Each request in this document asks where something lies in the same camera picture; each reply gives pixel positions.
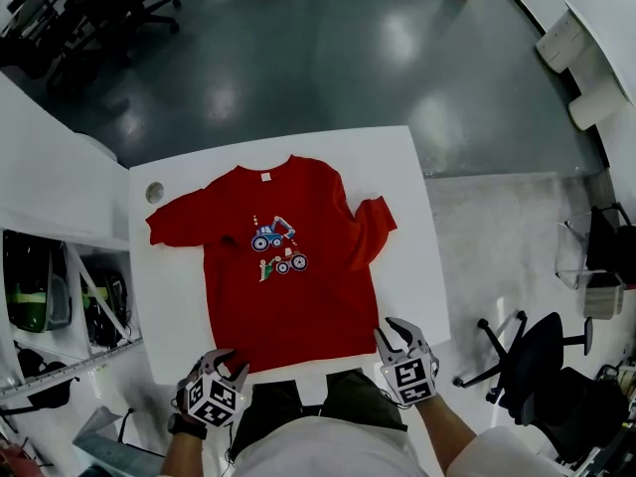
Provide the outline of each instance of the red t-shirt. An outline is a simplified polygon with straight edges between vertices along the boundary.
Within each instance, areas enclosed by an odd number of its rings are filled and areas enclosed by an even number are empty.
[[[147,222],[152,244],[204,247],[215,342],[237,350],[230,369],[376,351],[369,263],[396,223],[382,197],[353,217],[326,163],[292,155],[266,172],[237,166]]]

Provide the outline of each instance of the t-shirt sleeve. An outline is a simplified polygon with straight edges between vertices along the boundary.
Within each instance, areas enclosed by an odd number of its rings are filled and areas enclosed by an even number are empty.
[[[209,243],[218,237],[215,215],[222,213],[211,186],[184,195],[146,220],[150,226],[150,243],[173,247]]]
[[[477,436],[448,467],[446,477],[561,477],[509,429],[493,427]]]
[[[335,172],[331,194],[333,216],[325,218],[324,231],[333,239],[334,264],[346,270],[358,270],[371,263],[387,243],[389,232],[398,226],[380,196],[364,200],[355,216],[347,206],[347,196],[340,175]]]

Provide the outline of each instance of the white table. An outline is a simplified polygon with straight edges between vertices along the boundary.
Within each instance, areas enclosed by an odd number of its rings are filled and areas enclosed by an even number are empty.
[[[317,132],[250,141],[144,164],[130,170],[129,229],[133,286],[141,331],[155,382],[176,384],[201,355],[216,348],[206,302],[201,247],[150,245],[145,219],[157,208],[208,185],[237,164],[267,169],[289,154],[321,159],[340,172],[347,201],[382,194],[397,230],[371,265],[383,328],[385,316],[421,327],[429,344],[450,338],[446,292],[428,195],[407,127]],[[155,205],[153,182],[164,187]],[[372,365],[367,355],[314,361],[250,374],[251,383],[296,380]]]

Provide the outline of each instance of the grey floor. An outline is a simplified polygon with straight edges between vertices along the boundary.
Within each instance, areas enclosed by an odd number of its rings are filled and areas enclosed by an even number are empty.
[[[132,67],[51,99],[11,78],[131,167],[204,148],[408,124],[427,176],[597,172],[590,136],[535,54],[513,0],[182,0],[181,33],[147,25]]]
[[[437,389],[476,432],[495,425],[510,427],[534,452],[554,456],[548,440],[533,426],[514,425],[508,413],[484,400],[498,378],[471,389],[457,389],[456,376],[469,379],[493,366],[496,355],[477,320],[486,318],[501,327],[502,344],[509,348],[519,322],[518,310],[528,314],[529,327],[557,312],[567,336],[582,333],[584,290],[572,291],[555,277],[555,266],[580,254],[580,245],[565,245],[559,228],[573,214],[589,210],[581,179],[532,180],[527,175],[432,179],[426,183],[433,211],[448,299],[451,339],[433,347],[440,361]],[[631,354],[636,325],[636,291],[625,292],[622,312],[611,320],[594,320],[593,345],[584,357],[580,347],[567,347],[564,364],[588,377],[600,366],[615,364]],[[382,385],[384,379],[369,374]],[[128,420],[124,441],[165,453],[170,440],[165,425],[174,389],[153,383],[144,349],[109,361],[85,373],[71,387],[71,401],[13,417],[21,432],[56,464],[47,475],[79,475],[85,462],[72,450],[72,439],[95,408],[108,406]],[[250,389],[243,390],[248,396]],[[10,407],[28,405],[23,398]],[[432,446],[415,408],[401,412],[408,424],[412,447],[430,477],[442,477]],[[219,477],[227,468],[224,454],[227,429],[212,430],[204,448],[205,474]]]

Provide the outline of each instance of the tractor print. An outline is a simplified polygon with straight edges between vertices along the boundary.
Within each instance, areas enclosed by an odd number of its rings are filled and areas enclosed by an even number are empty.
[[[276,231],[276,226],[281,225],[286,229],[286,233],[280,234]],[[296,230],[282,217],[276,216],[269,226],[260,227],[256,230],[256,235],[251,240],[251,248],[258,252],[263,252],[270,245],[281,247],[283,239],[292,239]]]
[[[281,261],[276,264],[276,272],[279,274],[286,274],[289,271],[289,268],[302,272],[305,268],[307,268],[307,256],[298,250],[292,252],[289,247],[286,247],[285,258],[282,258]]]

